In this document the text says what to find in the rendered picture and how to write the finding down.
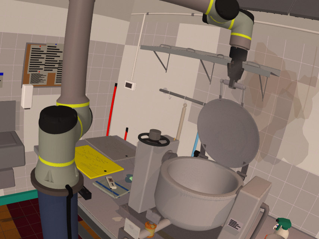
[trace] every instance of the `pot lid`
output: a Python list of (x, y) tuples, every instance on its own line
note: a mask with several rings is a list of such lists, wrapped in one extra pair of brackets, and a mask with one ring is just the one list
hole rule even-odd
[(259, 131), (250, 113), (228, 99), (208, 102), (197, 120), (198, 137), (209, 156), (229, 168), (249, 164), (259, 149)]

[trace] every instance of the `yellow paper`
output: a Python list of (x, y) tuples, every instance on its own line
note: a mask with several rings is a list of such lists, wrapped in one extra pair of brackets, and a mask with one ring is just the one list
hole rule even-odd
[(89, 145), (75, 148), (75, 164), (89, 179), (124, 170)]

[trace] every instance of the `spray bottle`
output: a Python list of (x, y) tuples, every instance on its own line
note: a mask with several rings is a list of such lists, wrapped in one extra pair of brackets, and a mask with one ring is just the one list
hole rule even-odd
[(286, 218), (277, 218), (277, 225), (273, 227), (275, 232), (273, 234), (266, 235), (265, 239), (287, 239), (289, 232), (288, 229), (291, 228), (291, 222)]

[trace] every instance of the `black hand wheel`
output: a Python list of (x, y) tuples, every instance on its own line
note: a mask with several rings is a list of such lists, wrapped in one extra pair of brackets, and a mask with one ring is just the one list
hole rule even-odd
[(146, 145), (156, 146), (156, 147), (164, 147), (170, 144), (170, 140), (164, 136), (161, 135), (161, 138), (159, 140), (152, 140), (150, 138), (142, 139), (142, 136), (149, 136), (149, 133), (142, 133), (138, 136), (139, 140)]

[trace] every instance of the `red pole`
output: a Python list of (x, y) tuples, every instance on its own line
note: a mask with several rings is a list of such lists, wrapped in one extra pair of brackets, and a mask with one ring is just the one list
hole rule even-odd
[(114, 104), (114, 98), (115, 98), (116, 88), (117, 88), (117, 83), (115, 83), (115, 87), (114, 87), (113, 98), (112, 98), (112, 104), (111, 104), (111, 110), (110, 110), (110, 115), (109, 115), (108, 130), (107, 130), (107, 132), (106, 132), (106, 136), (109, 136), (110, 124), (111, 124), (111, 118), (112, 118), (112, 111), (113, 111), (113, 104)]
[(127, 132), (128, 132), (128, 128), (126, 128), (126, 130), (125, 130), (124, 140), (126, 140)]

